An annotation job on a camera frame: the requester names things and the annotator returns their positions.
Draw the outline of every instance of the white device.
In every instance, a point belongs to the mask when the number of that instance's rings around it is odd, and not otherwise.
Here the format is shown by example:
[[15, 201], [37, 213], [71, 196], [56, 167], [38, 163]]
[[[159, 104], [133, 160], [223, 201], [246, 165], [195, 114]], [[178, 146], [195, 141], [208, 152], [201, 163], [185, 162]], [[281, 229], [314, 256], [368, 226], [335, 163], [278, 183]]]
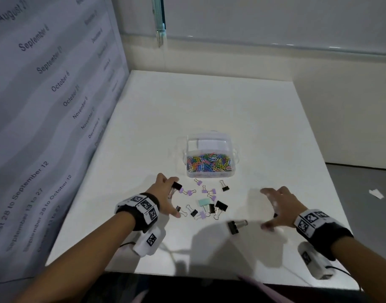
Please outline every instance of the white device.
[[325, 268], [326, 266], [332, 266], [331, 262], [317, 252], [309, 242], [300, 243], [298, 253], [300, 253], [311, 275], [317, 280], [329, 280], [335, 274], [335, 270], [332, 268]]
[[141, 236], [135, 243], [133, 251], [140, 257], [153, 255], [165, 238], [165, 235], [165, 229], [160, 229], [153, 225], [145, 234], [141, 232]]

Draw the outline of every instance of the cable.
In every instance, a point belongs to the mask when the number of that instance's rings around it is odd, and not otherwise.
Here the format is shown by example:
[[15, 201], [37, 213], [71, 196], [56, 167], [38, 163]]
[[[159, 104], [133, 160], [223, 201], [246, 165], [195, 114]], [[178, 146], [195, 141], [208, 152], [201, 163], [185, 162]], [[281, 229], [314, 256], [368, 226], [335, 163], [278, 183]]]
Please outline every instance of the cable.
[[126, 242], [125, 244], [120, 244], [119, 248], [121, 248], [122, 246], [125, 246], [127, 244], [135, 244], [134, 241], [130, 241], [130, 242]]
[[[339, 270], [339, 271], [342, 271], [343, 273], [346, 273], [348, 276], [350, 276], [353, 280], [356, 281], [356, 279], [350, 274], [348, 273], [347, 271], [345, 270], [342, 270], [340, 268], [337, 268], [337, 267], [334, 267], [334, 266], [325, 266], [326, 269], [329, 269], [329, 268], [332, 268], [332, 269], [336, 269], [336, 270]], [[362, 290], [362, 287], [360, 286], [360, 284], [358, 283], [358, 281], [356, 281], [357, 285], [359, 285], [359, 290], [361, 291]]]

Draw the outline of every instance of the white tabletop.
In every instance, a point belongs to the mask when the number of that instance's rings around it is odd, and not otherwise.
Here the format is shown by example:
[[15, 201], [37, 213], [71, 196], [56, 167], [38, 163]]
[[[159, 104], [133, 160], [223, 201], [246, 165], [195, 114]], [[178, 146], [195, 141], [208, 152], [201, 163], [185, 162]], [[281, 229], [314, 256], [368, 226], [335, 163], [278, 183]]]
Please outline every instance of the white tabletop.
[[[156, 253], [139, 259], [124, 246], [107, 270], [223, 279], [243, 274], [264, 283], [357, 289], [341, 272], [330, 280], [312, 277], [295, 229], [260, 228], [273, 209], [259, 189], [282, 185], [349, 227], [295, 87], [286, 81], [133, 71], [47, 264], [108, 220], [116, 203], [145, 191], [159, 172], [198, 189], [186, 176], [183, 150], [188, 134], [210, 130], [229, 134], [240, 158], [235, 175], [224, 178], [229, 191], [222, 192], [220, 179], [203, 179], [227, 211], [218, 221], [162, 215], [166, 237]], [[172, 202], [200, 211], [203, 197], [176, 192]], [[226, 222], [234, 219], [249, 225], [232, 236]]]

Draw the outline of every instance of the paper scrap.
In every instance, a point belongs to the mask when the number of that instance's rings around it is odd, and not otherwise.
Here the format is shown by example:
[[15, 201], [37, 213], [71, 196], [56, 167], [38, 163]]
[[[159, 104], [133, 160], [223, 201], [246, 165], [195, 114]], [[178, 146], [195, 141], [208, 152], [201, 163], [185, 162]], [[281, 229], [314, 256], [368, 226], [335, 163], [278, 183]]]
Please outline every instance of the paper scrap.
[[382, 195], [382, 193], [379, 192], [378, 189], [374, 189], [374, 190], [369, 190], [368, 191], [369, 193], [371, 193], [374, 197], [377, 197], [378, 199], [382, 199], [384, 198], [384, 196]]

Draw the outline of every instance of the hand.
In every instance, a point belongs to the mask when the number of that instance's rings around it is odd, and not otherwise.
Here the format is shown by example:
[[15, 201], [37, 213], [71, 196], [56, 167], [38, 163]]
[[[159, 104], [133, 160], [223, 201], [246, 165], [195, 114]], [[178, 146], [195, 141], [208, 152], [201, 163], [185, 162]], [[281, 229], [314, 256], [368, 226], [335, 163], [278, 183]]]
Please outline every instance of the hand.
[[261, 193], [267, 196], [273, 207], [278, 207], [279, 215], [261, 225], [262, 229], [273, 229], [276, 226], [285, 225], [295, 227], [294, 222], [298, 215], [307, 210], [307, 207], [298, 201], [286, 186], [275, 190], [273, 188], [263, 188]]
[[156, 182], [146, 191], [153, 194], [158, 199], [160, 207], [159, 211], [162, 214], [171, 214], [176, 218], [180, 218], [180, 213], [172, 206], [167, 197], [172, 189], [173, 183], [178, 180], [178, 177], [166, 178], [162, 173], [158, 173]]

